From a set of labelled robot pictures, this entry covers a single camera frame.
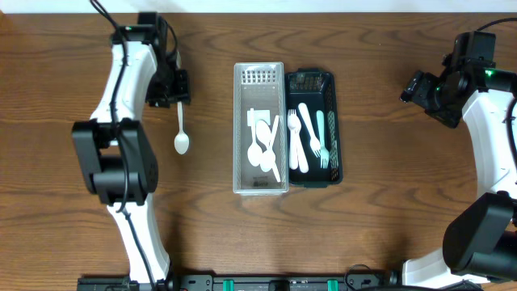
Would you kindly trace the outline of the white spoon of pair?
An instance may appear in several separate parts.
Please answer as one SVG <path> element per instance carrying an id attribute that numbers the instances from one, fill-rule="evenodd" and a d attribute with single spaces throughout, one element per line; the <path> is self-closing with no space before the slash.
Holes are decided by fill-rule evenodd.
<path id="1" fill-rule="evenodd" d="M 178 122 L 179 122 L 179 132 L 174 138 L 174 148 L 178 154 L 185 154 L 190 145 L 189 136 L 184 131 L 183 126 L 183 103 L 177 102 L 177 112 L 178 112 Z"/>
<path id="2" fill-rule="evenodd" d="M 272 129 L 263 121 L 259 121 L 257 125 L 257 137 L 258 139 L 267 147 L 267 149 L 263 152 L 262 161 L 260 162 L 260 167 L 263 172 L 268 172 L 275 163 L 275 154 L 273 151 L 273 145 L 275 142 L 275 136 L 279 125 L 280 117 L 278 115 L 275 116 Z"/>

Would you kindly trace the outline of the white spoon horizontal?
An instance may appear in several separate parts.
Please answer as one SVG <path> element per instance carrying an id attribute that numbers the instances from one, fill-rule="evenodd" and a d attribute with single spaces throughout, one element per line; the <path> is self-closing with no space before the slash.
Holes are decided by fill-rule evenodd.
<path id="1" fill-rule="evenodd" d="M 262 161 L 260 162 L 260 168 L 263 172 L 273 171 L 275 180 L 279 183 L 280 173 L 276 165 L 276 156 L 272 149 L 275 141 L 276 129 L 278 128 L 278 120 L 274 119 L 273 129 L 270 129 L 268 124 L 264 120 L 259 120 L 255 124 L 255 130 L 257 138 L 262 142 L 266 150 L 263 152 Z"/>

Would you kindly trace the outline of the white spoon diagonal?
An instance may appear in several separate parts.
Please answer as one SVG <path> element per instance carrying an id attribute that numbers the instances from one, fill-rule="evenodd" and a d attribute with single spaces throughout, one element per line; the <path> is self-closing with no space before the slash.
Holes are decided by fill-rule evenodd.
<path id="1" fill-rule="evenodd" d="M 247 150 L 247 158 L 253 167 L 258 167 L 262 156 L 262 148 L 257 142 L 255 110 L 250 109 L 251 144 Z"/>

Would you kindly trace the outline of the mint green plastic fork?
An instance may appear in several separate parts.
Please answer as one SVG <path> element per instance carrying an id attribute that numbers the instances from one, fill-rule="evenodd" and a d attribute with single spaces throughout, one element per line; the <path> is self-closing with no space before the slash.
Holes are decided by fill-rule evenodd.
<path id="1" fill-rule="evenodd" d="M 320 141 L 320 167 L 326 169 L 330 160 L 330 153 L 326 148 L 326 137 L 325 137 L 325 119 L 323 111 L 318 110 L 316 112 L 317 127 Z"/>

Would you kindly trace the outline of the white fork tines down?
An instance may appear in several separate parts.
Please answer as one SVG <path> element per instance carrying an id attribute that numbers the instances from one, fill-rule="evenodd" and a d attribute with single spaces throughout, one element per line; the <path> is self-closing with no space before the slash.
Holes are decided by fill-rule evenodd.
<path id="1" fill-rule="evenodd" d="M 308 134 L 309 134 L 309 146 L 310 146 L 311 150 L 313 151 L 314 155 L 317 158 L 319 158 L 320 152 L 321 152 L 321 145 L 320 145 L 320 141 L 317 139 L 316 134 L 314 132 L 312 120 L 311 120 L 311 117 L 309 114 L 309 109 L 305 103 L 299 103 L 298 110 L 300 111 L 302 120 L 304 121 Z"/>

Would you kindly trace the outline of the white fork tines up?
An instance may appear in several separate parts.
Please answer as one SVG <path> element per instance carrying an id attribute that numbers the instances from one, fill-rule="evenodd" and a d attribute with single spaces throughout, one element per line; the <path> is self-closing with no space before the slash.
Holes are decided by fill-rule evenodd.
<path id="1" fill-rule="evenodd" d="M 298 157 L 297 157 L 297 148 L 295 141 L 295 133 L 297 129 L 297 120 L 296 120 L 296 110 L 289 109 L 288 110 L 288 128 L 290 132 L 290 146 L 289 146 L 289 167 L 292 170 L 298 168 Z"/>

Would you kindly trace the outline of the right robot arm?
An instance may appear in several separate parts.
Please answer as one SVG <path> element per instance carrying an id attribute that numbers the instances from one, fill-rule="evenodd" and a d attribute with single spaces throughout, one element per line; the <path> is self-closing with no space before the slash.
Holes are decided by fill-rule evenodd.
<path id="1" fill-rule="evenodd" d="M 465 122 L 477 172 L 477 199 L 446 229 L 442 247 L 409 259 L 402 286 L 452 289 L 516 279 L 516 75 L 493 60 L 496 36 L 459 34 L 440 76 L 417 71 L 401 93 L 449 128 Z"/>

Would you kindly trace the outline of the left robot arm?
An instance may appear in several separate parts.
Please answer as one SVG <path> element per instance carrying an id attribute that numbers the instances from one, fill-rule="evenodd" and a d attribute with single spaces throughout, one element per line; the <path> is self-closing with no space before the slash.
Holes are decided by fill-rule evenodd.
<path id="1" fill-rule="evenodd" d="M 127 276 L 78 279 L 79 290 L 179 288 L 154 214 L 158 161 L 141 122 L 145 105 L 168 108 L 190 101 L 179 52 L 166 47 L 171 31 L 157 12 L 139 13 L 135 25 L 115 24 L 103 97 L 88 121 L 73 125 L 86 188 L 115 219 L 130 263 Z"/>

